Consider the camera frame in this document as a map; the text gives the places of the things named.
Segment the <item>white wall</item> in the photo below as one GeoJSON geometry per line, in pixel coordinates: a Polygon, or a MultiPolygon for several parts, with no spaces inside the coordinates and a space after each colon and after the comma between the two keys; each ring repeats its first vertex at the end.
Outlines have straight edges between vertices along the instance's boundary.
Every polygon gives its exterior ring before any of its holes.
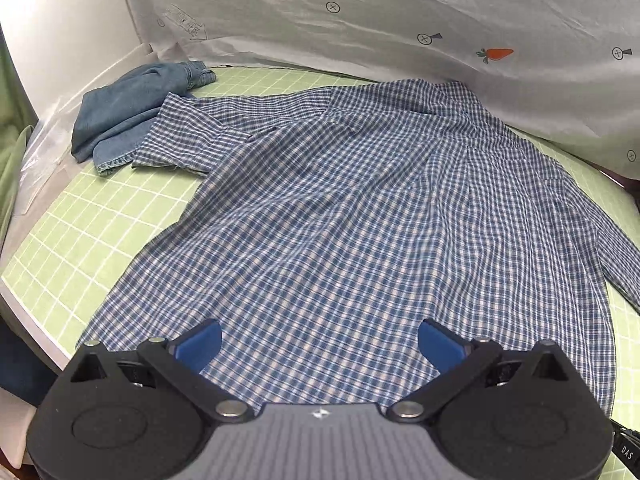
{"type": "Polygon", "coordinates": [[[140,44],[125,0],[0,0],[0,23],[39,114],[140,44]]]}

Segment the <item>white fabric backdrop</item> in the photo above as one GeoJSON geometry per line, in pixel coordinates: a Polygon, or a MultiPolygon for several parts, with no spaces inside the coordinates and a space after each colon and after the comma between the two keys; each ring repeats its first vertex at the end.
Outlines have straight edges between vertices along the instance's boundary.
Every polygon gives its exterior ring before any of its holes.
{"type": "Polygon", "coordinates": [[[457,79],[508,124],[640,178],[640,0],[128,2],[162,59],[457,79]]]}

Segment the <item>plaid shirt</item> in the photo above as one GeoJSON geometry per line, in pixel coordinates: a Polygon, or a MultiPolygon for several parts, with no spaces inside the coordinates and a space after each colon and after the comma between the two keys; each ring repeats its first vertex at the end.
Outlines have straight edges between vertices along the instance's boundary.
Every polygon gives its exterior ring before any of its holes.
{"type": "Polygon", "coordinates": [[[220,320],[203,371],[254,406],[378,401],[434,378],[434,317],[509,349],[556,340],[610,413],[605,279],[640,304],[640,253],[562,166],[462,84],[170,94],[136,165],[206,174],[82,336],[129,349],[220,320]]]}

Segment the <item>green grid tablecloth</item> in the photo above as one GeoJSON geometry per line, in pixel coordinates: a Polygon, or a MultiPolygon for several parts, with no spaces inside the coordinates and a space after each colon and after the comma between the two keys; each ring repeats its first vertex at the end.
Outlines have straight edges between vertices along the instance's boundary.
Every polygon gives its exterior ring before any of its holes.
{"type": "MultiPolygon", "coordinates": [[[[194,94],[271,95],[363,83],[290,69],[219,68],[216,73],[216,83],[194,94]]],[[[627,193],[550,143],[522,135],[567,168],[640,247],[640,216],[627,193]]],[[[105,178],[88,166],[32,229],[2,279],[37,325],[71,356],[90,317],[133,256],[179,218],[199,183],[199,177],[179,170],[132,170],[127,166],[105,178]]],[[[613,417],[640,429],[640,316],[616,290],[608,289],[618,374],[613,417]]],[[[632,477],[612,455],[602,478],[632,477]]]]}

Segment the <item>metal screw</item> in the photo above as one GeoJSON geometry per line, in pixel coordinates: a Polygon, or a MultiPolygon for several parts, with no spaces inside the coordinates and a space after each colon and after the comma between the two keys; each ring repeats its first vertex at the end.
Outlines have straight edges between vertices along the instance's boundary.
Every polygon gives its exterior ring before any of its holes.
{"type": "Polygon", "coordinates": [[[415,418],[421,416],[424,412],[424,408],[419,402],[413,402],[412,400],[401,400],[396,402],[391,409],[393,412],[402,418],[415,418]]]}
{"type": "Polygon", "coordinates": [[[240,416],[244,415],[244,412],[249,409],[242,400],[227,399],[222,400],[216,405],[216,412],[222,416],[240,416]]]}

